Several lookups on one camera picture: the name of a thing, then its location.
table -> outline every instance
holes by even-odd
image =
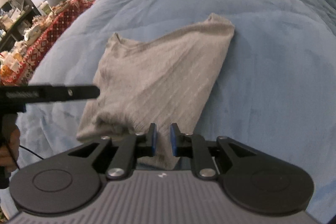
[[[42,33],[34,44],[28,49],[20,62],[19,72],[13,72],[7,77],[2,77],[3,85],[26,85],[33,76],[34,71],[55,44],[57,39],[70,27],[85,10],[92,6],[93,2],[87,0],[71,0],[70,5],[57,15],[53,23]]]
[[[36,10],[34,9],[34,7],[29,7],[15,22],[14,24],[11,26],[11,28],[6,31],[6,35],[2,38],[2,40],[0,41],[0,52],[3,51],[10,51],[13,46],[15,41],[12,40],[11,41],[11,37],[12,35],[20,40],[23,40],[23,36],[19,33],[19,31],[17,30],[17,27],[19,27],[19,25],[25,20],[28,19],[28,21],[30,21],[32,23],[33,21],[33,17],[39,15],[38,13],[36,13]]]

bed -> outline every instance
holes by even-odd
[[[148,42],[212,12],[236,27],[195,132],[227,135],[304,168],[315,182],[308,213],[336,213],[336,0],[97,0],[66,30],[30,84],[91,84],[113,32]],[[79,145],[85,101],[28,105],[21,144],[43,157]],[[20,151],[20,166],[36,159]],[[8,216],[16,208],[0,192]]]

human hand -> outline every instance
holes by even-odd
[[[10,134],[9,147],[12,150],[15,160],[19,157],[19,146],[20,146],[20,131],[15,129]],[[4,166],[6,171],[11,173],[14,172],[17,167],[11,158],[11,155],[5,145],[0,147],[0,166]]]

